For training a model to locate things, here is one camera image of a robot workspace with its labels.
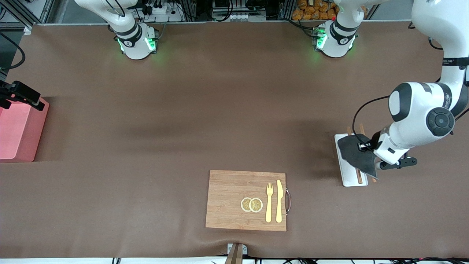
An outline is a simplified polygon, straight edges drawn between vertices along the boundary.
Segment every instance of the pink container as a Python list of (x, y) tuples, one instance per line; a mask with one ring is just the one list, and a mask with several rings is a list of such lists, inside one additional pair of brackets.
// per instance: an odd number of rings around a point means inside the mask
[(10, 109), (0, 108), (0, 163), (32, 162), (36, 156), (49, 103), (38, 111), (12, 102)]

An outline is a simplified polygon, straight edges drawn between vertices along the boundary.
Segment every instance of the wooden stick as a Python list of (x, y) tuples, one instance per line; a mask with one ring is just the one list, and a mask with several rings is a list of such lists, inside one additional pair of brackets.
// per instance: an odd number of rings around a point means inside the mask
[[(360, 123), (360, 133), (362, 133), (363, 135), (365, 135), (365, 128), (363, 128), (363, 124)], [(371, 181), (372, 182), (376, 182), (376, 179), (375, 178), (371, 178)]]
[(242, 245), (233, 244), (225, 264), (242, 264)]
[[(349, 136), (352, 135), (352, 129), (349, 126), (347, 127), (347, 134)], [(360, 170), (355, 168), (355, 172), (356, 172), (356, 178), (358, 179), (358, 184), (363, 184), (362, 174), (360, 173)]]

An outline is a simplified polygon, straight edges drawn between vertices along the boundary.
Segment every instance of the brown table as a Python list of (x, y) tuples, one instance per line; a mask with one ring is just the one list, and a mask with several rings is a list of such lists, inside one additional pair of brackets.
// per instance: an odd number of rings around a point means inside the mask
[[(340, 59), (287, 23), (169, 25), (157, 55), (121, 55), (105, 26), (36, 26), (21, 80), (50, 102), (37, 161), (1, 165), (0, 257), (469, 257), (467, 131), (418, 166), (341, 186), (333, 135), (442, 53), (408, 23), (364, 23)], [(385, 101), (357, 123), (391, 122)], [(287, 174), (287, 232), (204, 227), (209, 170)]]

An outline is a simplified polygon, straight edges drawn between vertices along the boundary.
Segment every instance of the cutting board handle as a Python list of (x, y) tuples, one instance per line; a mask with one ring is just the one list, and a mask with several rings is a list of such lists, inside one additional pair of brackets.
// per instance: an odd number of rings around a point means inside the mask
[(292, 198), (291, 198), (290, 192), (288, 191), (286, 187), (285, 187), (285, 193), (288, 194), (288, 209), (286, 213), (286, 215), (288, 215), (288, 212), (290, 212), (290, 209), (292, 208)]

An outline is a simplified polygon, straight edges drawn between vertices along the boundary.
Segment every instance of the yellow knife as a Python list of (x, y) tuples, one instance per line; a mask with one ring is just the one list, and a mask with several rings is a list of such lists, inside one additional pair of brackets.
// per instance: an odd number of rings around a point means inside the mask
[(283, 198), (283, 188), (280, 180), (277, 180), (277, 213), (275, 214), (277, 223), (282, 222), (282, 198)]

